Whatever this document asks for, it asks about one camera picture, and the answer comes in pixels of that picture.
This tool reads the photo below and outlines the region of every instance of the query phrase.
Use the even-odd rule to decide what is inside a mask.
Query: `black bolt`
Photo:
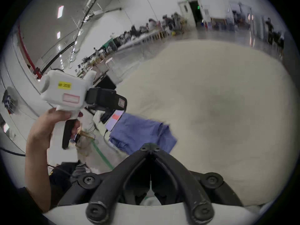
[[[210,184],[216,184],[218,182],[218,179],[214,176],[210,176],[207,178],[207,181],[210,183]]]
[[[206,221],[213,217],[214,213],[211,209],[211,206],[208,204],[198,205],[194,211],[193,215],[197,220]]]
[[[89,204],[86,216],[93,221],[101,221],[106,217],[106,209],[100,204]]]
[[[87,185],[93,184],[95,182],[95,178],[93,177],[86,177],[84,178],[83,182]]]

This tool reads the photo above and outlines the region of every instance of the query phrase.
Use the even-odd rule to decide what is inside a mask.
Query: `finger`
[[[51,108],[51,109],[49,109],[48,110],[48,113],[50,114],[50,113],[54,113],[56,111],[56,107],[53,107],[53,108]]]
[[[80,127],[81,123],[80,121],[76,120],[75,124],[74,124],[74,127],[71,131],[71,137],[72,139],[75,137],[75,135],[77,134],[77,129]]]
[[[71,115],[71,112],[58,110],[49,114],[49,122],[57,123],[60,121],[66,121],[71,117]]]
[[[73,128],[71,131],[71,139],[74,139],[76,133],[77,133],[77,129]]]
[[[74,128],[77,130],[77,128],[79,128],[81,125],[79,120],[76,120],[75,124],[74,124]]]

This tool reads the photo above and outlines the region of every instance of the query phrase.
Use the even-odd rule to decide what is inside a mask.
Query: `red pipe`
[[[28,52],[27,52],[27,50],[26,50],[26,48],[25,48],[25,46],[24,46],[24,43],[23,43],[23,40],[22,40],[22,37],[21,37],[20,24],[18,25],[18,33],[19,33],[19,40],[20,40],[22,49],[23,49],[23,51],[24,51],[24,53],[25,53],[25,56],[26,56],[28,62],[30,63],[32,69],[36,72],[37,77],[38,77],[39,79],[41,79],[42,75],[40,74],[39,71],[36,71],[36,70],[35,70],[35,65],[34,65],[33,62],[31,61],[31,59],[30,59],[30,57],[29,57],[29,54],[28,54]]]

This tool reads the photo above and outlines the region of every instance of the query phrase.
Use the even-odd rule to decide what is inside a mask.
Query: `yellow label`
[[[58,89],[71,90],[72,83],[59,81]]]

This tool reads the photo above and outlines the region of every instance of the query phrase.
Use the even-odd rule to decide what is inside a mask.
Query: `ceiling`
[[[33,63],[41,68],[66,45],[74,41],[79,26],[84,18],[84,8],[89,0],[33,0],[20,16],[20,30],[24,45]],[[111,0],[97,0],[91,11],[104,9]],[[62,17],[57,18],[58,8],[64,6]],[[62,62],[68,63],[70,52],[66,52],[51,66],[58,68]]]

